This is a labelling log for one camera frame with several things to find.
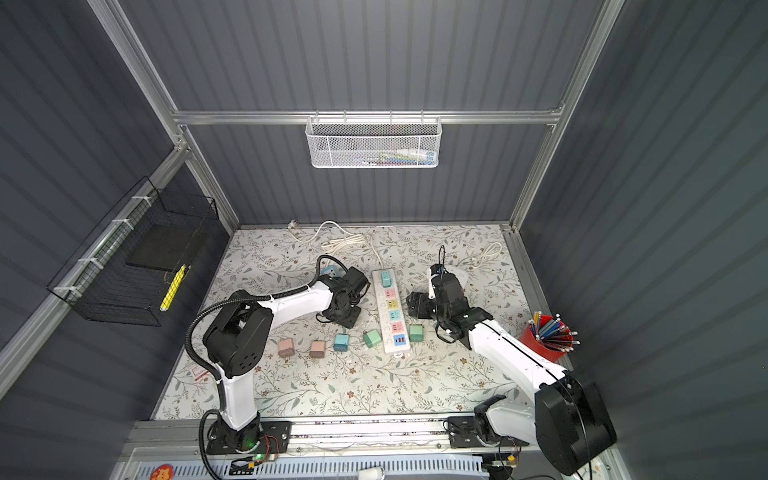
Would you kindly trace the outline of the red pen cup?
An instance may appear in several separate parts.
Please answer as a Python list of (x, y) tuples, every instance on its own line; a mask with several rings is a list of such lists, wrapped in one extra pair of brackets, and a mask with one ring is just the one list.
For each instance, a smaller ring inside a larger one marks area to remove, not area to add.
[(537, 340), (531, 325), (524, 328), (519, 340), (534, 353), (551, 362), (556, 362), (569, 352), (568, 347), (558, 345), (549, 347)]

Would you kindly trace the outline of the pink cube adapter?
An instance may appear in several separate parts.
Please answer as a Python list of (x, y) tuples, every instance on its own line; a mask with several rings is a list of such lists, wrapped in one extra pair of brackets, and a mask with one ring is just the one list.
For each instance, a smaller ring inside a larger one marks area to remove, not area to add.
[(313, 359), (320, 359), (326, 356), (327, 344), (324, 340), (315, 340), (311, 343), (309, 356)]

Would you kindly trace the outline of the pink plug adapter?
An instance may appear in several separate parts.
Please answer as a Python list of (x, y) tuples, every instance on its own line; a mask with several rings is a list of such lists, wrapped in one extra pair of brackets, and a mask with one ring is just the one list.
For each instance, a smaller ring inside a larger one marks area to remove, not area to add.
[(280, 358), (289, 358), (296, 354), (294, 340), (292, 338), (282, 339), (277, 344), (278, 356)]

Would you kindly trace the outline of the red white card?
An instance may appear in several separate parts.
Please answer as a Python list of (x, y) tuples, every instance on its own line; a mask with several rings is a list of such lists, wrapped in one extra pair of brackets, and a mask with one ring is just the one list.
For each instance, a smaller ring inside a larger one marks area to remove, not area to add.
[(206, 381), (209, 377), (209, 372), (200, 366), (193, 366), (188, 371), (188, 376), (193, 382)]

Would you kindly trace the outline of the pens in red cup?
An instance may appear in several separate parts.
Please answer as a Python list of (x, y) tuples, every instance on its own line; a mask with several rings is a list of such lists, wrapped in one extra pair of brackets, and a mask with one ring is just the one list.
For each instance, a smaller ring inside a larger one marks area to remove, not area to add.
[(565, 346), (570, 352), (576, 345), (581, 344), (577, 338), (578, 333), (571, 330), (559, 314), (552, 316), (536, 311), (528, 325), (532, 326), (536, 339), (549, 347)]

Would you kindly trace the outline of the blue power strip with USB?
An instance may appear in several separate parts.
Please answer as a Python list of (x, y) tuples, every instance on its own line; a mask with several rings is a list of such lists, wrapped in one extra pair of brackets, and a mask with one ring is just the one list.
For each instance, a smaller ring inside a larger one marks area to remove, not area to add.
[(321, 270), (321, 274), (334, 278), (339, 276), (339, 272), (335, 266), (329, 265)]

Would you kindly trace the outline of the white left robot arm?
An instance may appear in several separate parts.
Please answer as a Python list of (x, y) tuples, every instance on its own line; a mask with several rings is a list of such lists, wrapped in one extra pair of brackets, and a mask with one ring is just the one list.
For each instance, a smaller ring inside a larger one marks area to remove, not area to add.
[(235, 432), (256, 422), (259, 413), (252, 371), (274, 329), (310, 314), (319, 315), (325, 323), (351, 328), (369, 286), (360, 270), (346, 267), (340, 277), (318, 273), (308, 284), (274, 295), (239, 290), (203, 309), (187, 331), (184, 348), (190, 359), (213, 376), (221, 421)]

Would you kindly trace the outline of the yellow marker pen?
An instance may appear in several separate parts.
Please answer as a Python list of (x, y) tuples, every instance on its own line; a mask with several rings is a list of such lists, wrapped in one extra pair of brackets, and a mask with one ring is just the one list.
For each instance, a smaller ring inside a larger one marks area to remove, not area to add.
[(180, 266), (178, 271), (175, 273), (173, 279), (171, 280), (171, 283), (160, 303), (159, 310), (161, 312), (167, 312), (171, 305), (173, 304), (173, 301), (175, 299), (175, 296), (181, 286), (181, 283), (183, 282), (185, 275), (187, 273), (188, 267), (184, 264)]

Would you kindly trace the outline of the long white multicolour power strip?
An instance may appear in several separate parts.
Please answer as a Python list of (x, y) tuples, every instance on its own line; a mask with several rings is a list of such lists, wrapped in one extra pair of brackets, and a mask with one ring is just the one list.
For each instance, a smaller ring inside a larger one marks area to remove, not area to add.
[(408, 330), (403, 313), (401, 297), (392, 269), (374, 270), (371, 273), (375, 293), (375, 304), (387, 354), (404, 357), (411, 349)]

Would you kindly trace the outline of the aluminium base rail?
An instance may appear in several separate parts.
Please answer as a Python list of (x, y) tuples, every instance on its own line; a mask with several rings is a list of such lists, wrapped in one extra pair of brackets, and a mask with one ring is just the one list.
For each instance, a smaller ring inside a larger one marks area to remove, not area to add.
[[(289, 422), (291, 431), (282, 458), (324, 455), (390, 455), (472, 453), (495, 454), (538, 449), (520, 433), (505, 446), (463, 440), (447, 431), (450, 413), (353, 416), (266, 417), (263, 425)], [(198, 460), (197, 419), (137, 421), (118, 456), (120, 462), (140, 460)]]

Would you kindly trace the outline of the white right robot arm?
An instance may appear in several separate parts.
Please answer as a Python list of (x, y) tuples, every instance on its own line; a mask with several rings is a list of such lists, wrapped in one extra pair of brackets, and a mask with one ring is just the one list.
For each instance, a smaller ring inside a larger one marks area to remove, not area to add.
[(536, 353), (486, 310), (470, 306), (459, 278), (446, 267), (433, 265), (428, 291), (410, 293), (406, 304), (410, 316), (433, 320), (441, 340), (490, 361), (531, 401), (523, 405), (494, 395), (474, 408), (471, 422), (450, 418), (453, 447), (520, 440), (537, 447), (560, 474), (574, 475), (615, 444), (596, 385)]

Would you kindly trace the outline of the teal cube adapter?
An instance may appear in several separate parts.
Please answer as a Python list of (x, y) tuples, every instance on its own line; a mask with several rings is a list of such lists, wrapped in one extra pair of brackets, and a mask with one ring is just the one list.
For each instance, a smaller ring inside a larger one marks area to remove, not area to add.
[(339, 333), (334, 337), (333, 350), (336, 352), (346, 352), (349, 350), (350, 336)]

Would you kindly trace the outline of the light green plug adapter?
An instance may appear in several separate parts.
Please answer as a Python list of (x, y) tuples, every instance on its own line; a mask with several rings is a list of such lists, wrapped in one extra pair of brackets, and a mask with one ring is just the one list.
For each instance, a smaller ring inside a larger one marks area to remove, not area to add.
[(410, 325), (408, 328), (408, 337), (412, 343), (421, 343), (424, 341), (425, 333), (422, 325)]

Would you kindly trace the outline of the white square power socket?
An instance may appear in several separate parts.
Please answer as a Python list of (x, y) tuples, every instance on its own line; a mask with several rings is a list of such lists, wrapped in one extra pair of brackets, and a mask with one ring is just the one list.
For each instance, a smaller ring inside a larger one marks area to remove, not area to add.
[(468, 288), (469, 288), (469, 277), (470, 277), (469, 272), (464, 269), (456, 268), (456, 267), (451, 267), (449, 269), (449, 272), (456, 277), (457, 281), (462, 287), (464, 295), (467, 295)]

